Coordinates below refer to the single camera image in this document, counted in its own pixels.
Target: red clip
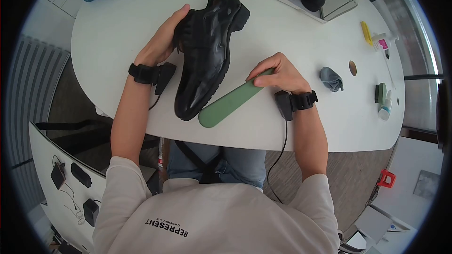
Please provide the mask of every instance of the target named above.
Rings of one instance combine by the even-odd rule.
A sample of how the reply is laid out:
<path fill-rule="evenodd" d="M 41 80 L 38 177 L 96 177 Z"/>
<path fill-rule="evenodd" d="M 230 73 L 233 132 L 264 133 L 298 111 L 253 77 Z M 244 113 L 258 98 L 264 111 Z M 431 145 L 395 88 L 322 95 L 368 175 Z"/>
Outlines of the red clip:
<path fill-rule="evenodd" d="M 381 170 L 381 179 L 380 182 L 378 182 L 376 185 L 380 185 L 380 186 L 384 186 L 387 187 L 388 189 L 390 189 L 391 187 L 393 187 L 394 183 L 396 182 L 396 175 L 389 172 L 388 170 Z M 391 181 L 388 183 L 386 180 L 387 178 L 390 178 Z"/>

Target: microfiber cloth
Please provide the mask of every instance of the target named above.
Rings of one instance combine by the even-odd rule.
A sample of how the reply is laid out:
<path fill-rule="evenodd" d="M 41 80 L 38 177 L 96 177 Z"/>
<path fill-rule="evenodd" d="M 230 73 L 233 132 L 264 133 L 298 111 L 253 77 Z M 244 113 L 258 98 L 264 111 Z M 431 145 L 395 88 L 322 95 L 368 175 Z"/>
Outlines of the microfiber cloth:
<path fill-rule="evenodd" d="M 343 91 L 342 78 L 329 67 L 323 67 L 320 70 L 320 80 L 332 92 L 337 92 L 339 88 Z"/>

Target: white table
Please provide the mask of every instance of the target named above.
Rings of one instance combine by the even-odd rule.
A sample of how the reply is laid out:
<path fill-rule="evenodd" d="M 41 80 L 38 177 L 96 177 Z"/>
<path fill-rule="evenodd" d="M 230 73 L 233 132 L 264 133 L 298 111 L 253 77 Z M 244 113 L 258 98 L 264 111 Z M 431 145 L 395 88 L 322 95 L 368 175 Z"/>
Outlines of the white table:
<path fill-rule="evenodd" d="M 388 26 L 368 0 L 338 18 L 321 24 L 276 0 L 240 0 L 251 12 L 244 29 L 230 38 L 230 67 L 209 103 L 241 85 L 257 63 L 283 52 L 308 80 L 319 98 L 317 108 L 325 127 L 330 152 L 388 149 L 399 135 L 405 105 L 404 79 L 398 51 L 388 62 L 363 37 L 360 21 L 370 31 L 387 32 Z M 184 3 L 205 8 L 207 0 L 95 0 L 80 8 L 72 33 L 72 62 L 88 98 L 114 117 L 130 63 L 157 28 Z M 353 77 L 348 62 L 358 68 Z M 275 101 L 274 88 L 265 88 L 216 127 L 204 128 L 195 117 L 185 122 L 174 114 L 174 97 L 180 81 L 183 54 L 168 59 L 178 65 L 175 75 L 150 111 L 146 133 L 195 143 L 280 150 L 285 126 Z M 342 77 L 344 92 L 332 93 L 319 80 L 328 66 Z M 375 85 L 385 82 L 393 90 L 389 120 L 377 116 Z M 293 150 L 289 126 L 286 150 Z"/>
<path fill-rule="evenodd" d="M 56 155 L 62 163 L 65 163 L 65 183 L 74 191 L 74 201 L 83 210 L 83 203 L 89 198 L 92 200 L 102 201 L 102 195 L 105 190 L 105 177 L 99 172 L 91 169 L 83 162 L 67 154 L 47 138 L 32 122 L 28 123 L 28 130 L 30 134 L 30 144 L 33 154 L 33 162 L 36 168 L 37 177 L 41 184 L 42 191 L 46 197 L 47 206 L 41 204 L 42 209 L 46 213 L 50 222 L 61 234 L 61 236 L 80 251 L 93 253 L 93 231 L 88 222 L 81 226 L 77 224 L 78 219 L 72 212 L 64 205 L 68 206 L 72 211 L 74 204 L 71 198 L 61 190 L 67 191 L 72 195 L 71 190 L 64 184 L 60 190 L 55 187 L 55 184 L 50 177 L 53 169 L 53 156 Z M 76 163 L 82 168 L 91 178 L 91 187 L 85 187 L 79 182 L 71 173 L 71 164 Z"/>

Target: person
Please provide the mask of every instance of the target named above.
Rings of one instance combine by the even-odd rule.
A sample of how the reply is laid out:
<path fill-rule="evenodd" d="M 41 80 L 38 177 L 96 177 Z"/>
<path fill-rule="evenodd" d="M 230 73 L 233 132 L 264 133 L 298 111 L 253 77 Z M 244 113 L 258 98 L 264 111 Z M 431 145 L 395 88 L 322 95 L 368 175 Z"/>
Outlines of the person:
<path fill-rule="evenodd" d="M 134 64 L 155 66 L 173 51 L 174 28 L 189 11 L 186 4 L 156 31 Z M 260 62 L 249 80 L 294 94 L 309 83 L 281 53 Z M 294 113 L 295 158 L 303 181 L 288 204 L 262 193 L 265 151 L 229 148 L 215 172 L 223 183 L 199 184 L 200 172 L 172 143 L 169 179 L 152 196 L 139 169 L 148 120 L 151 85 L 127 77 L 112 131 L 112 158 L 93 232 L 100 253 L 337 253 L 339 237 L 326 164 L 328 144 L 314 106 Z M 186 143 L 204 162 L 218 147 Z"/>

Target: radiator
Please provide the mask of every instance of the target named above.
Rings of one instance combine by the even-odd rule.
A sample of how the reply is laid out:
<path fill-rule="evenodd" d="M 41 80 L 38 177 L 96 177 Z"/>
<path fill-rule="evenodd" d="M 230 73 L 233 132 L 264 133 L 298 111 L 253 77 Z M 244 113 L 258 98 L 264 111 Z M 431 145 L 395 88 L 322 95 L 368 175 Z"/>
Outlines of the radiator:
<path fill-rule="evenodd" d="M 25 212 L 42 202 L 44 194 L 32 161 L 28 122 L 47 122 L 55 88 L 70 53 L 20 36 L 6 93 L 7 155 L 12 178 Z"/>

